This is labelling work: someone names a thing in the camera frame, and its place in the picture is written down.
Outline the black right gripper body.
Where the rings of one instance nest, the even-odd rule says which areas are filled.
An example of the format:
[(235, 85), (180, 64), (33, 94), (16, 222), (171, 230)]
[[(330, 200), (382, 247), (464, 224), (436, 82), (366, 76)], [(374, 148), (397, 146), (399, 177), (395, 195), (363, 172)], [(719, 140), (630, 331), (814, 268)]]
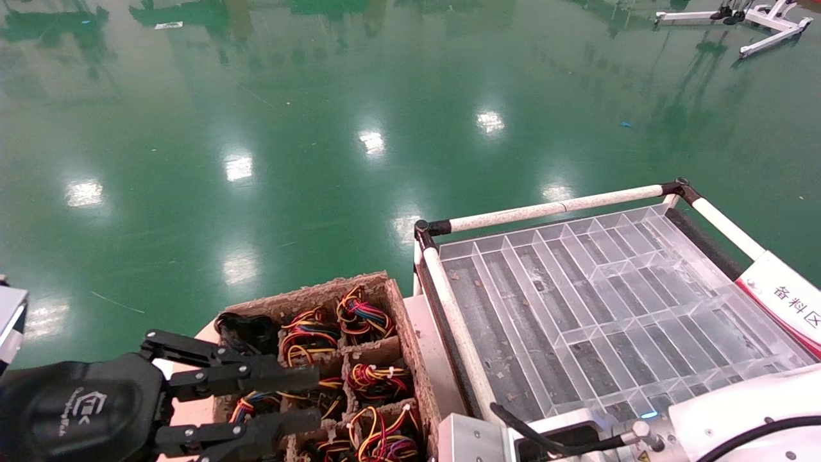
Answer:
[(519, 461), (586, 461), (611, 450), (613, 439), (602, 438), (593, 425), (531, 430), (518, 435)]

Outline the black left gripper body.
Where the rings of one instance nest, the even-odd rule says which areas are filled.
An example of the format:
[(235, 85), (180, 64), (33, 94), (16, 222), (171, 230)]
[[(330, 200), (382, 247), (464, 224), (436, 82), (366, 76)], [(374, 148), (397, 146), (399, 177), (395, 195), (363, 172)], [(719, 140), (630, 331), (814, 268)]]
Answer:
[(153, 461), (168, 382), (139, 354), (2, 375), (3, 461)]

